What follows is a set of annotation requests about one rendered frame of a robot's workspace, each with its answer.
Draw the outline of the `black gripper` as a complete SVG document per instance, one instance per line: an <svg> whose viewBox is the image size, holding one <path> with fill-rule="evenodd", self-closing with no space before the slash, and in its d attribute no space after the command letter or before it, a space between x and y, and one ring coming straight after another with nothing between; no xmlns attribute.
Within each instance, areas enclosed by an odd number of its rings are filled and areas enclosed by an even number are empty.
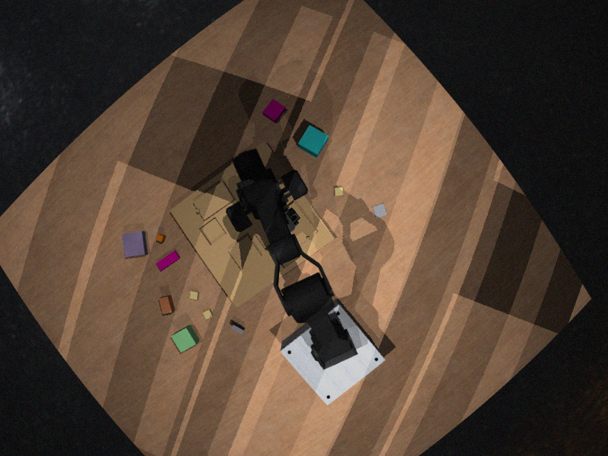
<svg viewBox="0 0 608 456"><path fill-rule="evenodd" d="M289 191L289 193L285 194L284 196L280 196L284 206L286 206L287 204L285 201L286 198L292 196L295 201L303 195L307 194L308 188L296 170L292 170L284 176L281 176L281 179L286 185L286 187L281 189L282 193L284 194L285 192ZM252 225L248 217L248 214L252 211L244 209L245 208L242 207L240 201L238 201L232 204L226 210L226 213L229 216L229 220L233 224L234 229L238 232L242 232L243 230L247 229L248 227L251 227Z"/></svg>

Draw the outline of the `teal block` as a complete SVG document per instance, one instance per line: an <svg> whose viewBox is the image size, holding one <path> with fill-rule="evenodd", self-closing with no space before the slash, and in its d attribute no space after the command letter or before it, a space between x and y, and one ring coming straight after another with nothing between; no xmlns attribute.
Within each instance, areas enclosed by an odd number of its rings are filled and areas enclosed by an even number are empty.
<svg viewBox="0 0 608 456"><path fill-rule="evenodd" d="M316 128L313 128L312 126L309 126L298 142L298 148L317 158L327 140L328 135L322 133Z"/></svg>

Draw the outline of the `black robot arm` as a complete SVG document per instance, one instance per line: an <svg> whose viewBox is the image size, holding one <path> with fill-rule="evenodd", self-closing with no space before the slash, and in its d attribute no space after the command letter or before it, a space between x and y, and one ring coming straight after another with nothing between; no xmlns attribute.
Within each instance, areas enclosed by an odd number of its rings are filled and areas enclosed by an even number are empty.
<svg viewBox="0 0 608 456"><path fill-rule="evenodd" d="M284 209L283 193L271 168L265 168L256 148L239 153L231 161L241 180L236 184L241 205L261 221L270 244L268 251L275 263L273 287L284 311L297 323L310 325L313 358L326 369L358 355L347 329L328 316L334 308L334 291L321 264L305 254L295 234L291 235L300 216L293 208ZM280 265L299 256L318 267L323 278L316 273L280 291Z"/></svg>

